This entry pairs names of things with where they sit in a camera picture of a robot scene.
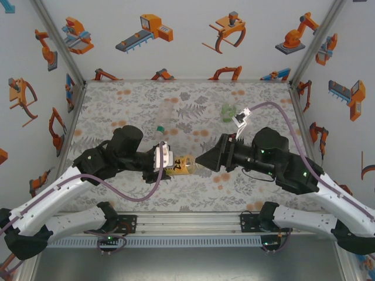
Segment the yellow label tea bottle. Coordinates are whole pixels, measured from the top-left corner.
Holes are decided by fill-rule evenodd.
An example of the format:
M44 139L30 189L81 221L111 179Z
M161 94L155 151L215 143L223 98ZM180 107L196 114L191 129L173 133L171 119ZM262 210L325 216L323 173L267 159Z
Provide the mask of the yellow label tea bottle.
M172 175L189 175L196 171L195 157L192 155L177 156L171 170Z

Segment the green label plastic bottle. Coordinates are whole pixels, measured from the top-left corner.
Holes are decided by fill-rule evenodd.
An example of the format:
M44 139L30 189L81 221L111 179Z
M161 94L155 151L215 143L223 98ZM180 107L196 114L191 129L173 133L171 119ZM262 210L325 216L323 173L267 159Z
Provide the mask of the green label plastic bottle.
M226 103L226 104L231 104L232 105L232 109L229 111L225 111L223 109L223 105L221 107L221 111L220 111L220 116L221 116L221 119L224 123L228 123L228 122L231 122L232 121L232 118L236 115L237 113L237 107L236 107L236 104L235 103Z

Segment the clear plastic bottle green band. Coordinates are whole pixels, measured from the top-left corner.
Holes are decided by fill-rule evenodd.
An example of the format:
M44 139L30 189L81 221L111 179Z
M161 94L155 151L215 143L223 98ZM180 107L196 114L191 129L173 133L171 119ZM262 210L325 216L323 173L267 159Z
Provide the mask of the clear plastic bottle green band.
M161 141L165 131L168 129L171 122L172 111L172 101L169 98L163 100L158 108L158 113L155 119L154 139L156 141Z

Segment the floral patterned table cover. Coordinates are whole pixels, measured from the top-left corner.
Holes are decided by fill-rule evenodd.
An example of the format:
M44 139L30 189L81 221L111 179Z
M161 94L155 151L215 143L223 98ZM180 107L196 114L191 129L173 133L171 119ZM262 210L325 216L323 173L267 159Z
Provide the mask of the floral patterned table cover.
M65 166L125 125L143 132L139 151L149 150L156 144L158 108L167 98L173 103L173 111L164 140L177 156L200 156L217 143L221 134L237 130L233 122L221 119L225 103L235 103L238 110L254 108L242 134L247 145L264 127L275 129L290 141L297 138L303 142L288 84L93 83L87 85ZM217 173L197 169L190 175L173 176L162 181L155 193L138 172L121 172L109 183L123 196L100 185L72 199L64 210L83 211L101 201L110 202L118 211L258 211L266 201L304 211L320 210L315 202L284 191L267 176L244 174L239 168Z

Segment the aluminium table side rail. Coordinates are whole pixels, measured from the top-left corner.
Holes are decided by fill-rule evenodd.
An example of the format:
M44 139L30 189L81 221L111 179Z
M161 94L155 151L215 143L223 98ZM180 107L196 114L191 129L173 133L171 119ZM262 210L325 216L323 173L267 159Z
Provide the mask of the aluminium table side rail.
M76 104L73 110L73 117L68 127L67 135L65 137L65 141L62 147L62 152L58 158L57 167L55 168L56 171L53 174L54 175L53 181L57 180L64 172L65 162L67 160L67 156L70 151L70 145L71 145L73 135L74 135L74 130L76 128L77 121L80 115L81 106L83 104L84 96L86 94L86 89L87 89L87 83L85 83L78 91Z
M313 149L313 143L311 141L309 128L306 123L304 113L299 102L298 93L291 84L288 84L288 87L289 87L289 93L291 96L292 105L295 111L296 119L298 121L299 129L301 131L301 138L304 144L306 155L310 159L316 161L316 157L315 157L315 153Z

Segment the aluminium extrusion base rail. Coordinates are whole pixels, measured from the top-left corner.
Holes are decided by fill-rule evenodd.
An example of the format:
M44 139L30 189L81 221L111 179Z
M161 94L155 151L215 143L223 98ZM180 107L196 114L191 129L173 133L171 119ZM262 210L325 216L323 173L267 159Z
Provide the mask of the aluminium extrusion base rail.
M79 213L54 216L44 222L53 239L58 240L84 231L119 234L177 233L276 233L311 232L331 236L336 218L328 214L310 213L287 208L280 217L267 220L257 213L197 214L111 214L95 208Z

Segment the aluminium table end rail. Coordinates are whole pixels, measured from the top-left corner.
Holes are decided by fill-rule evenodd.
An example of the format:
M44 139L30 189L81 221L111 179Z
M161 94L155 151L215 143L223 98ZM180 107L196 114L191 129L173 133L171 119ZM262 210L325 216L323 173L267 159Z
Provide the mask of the aluminium table end rail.
M86 84L93 83L271 83L289 84L289 80L259 80L259 79L239 79L239 80L209 80L209 79L175 79L175 80L150 80L150 79L125 79L125 80L86 80Z

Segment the aluminium frame post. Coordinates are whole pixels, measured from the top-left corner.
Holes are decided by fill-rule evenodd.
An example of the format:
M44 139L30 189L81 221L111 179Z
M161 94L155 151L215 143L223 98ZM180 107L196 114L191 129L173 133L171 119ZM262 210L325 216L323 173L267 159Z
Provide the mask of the aluminium frame post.
M64 40L61 34L59 33L57 26L55 25L50 13L47 11L43 1L42 0L29 0L29 2L31 3L39 19L43 23L49 36L52 38L53 42L55 43L57 51L59 52L59 54L62 56L63 60L65 61L73 78L75 78L75 82L78 82L81 85L81 87L84 87L86 84L86 80L81 74L70 51L65 45Z
M327 11L316 35L314 36L311 44L308 46L305 55L302 58L301 63L297 67L295 74L291 80L291 88L295 89L299 84L302 76L308 69L309 65L315 58L315 54L318 52L323 40L327 37L331 27L340 15L342 9L347 4L348 0L334 0Z

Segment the aluminium frame leg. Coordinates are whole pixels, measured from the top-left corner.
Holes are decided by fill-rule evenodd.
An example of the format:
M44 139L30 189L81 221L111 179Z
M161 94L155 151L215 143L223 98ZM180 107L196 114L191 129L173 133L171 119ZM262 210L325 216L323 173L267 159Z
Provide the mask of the aluminium frame leg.
M40 256L37 255L25 260L17 272L16 281L33 281L38 270L39 259Z
M361 278L357 275L358 268L355 256L347 252L338 252L338 257L343 281L361 281Z

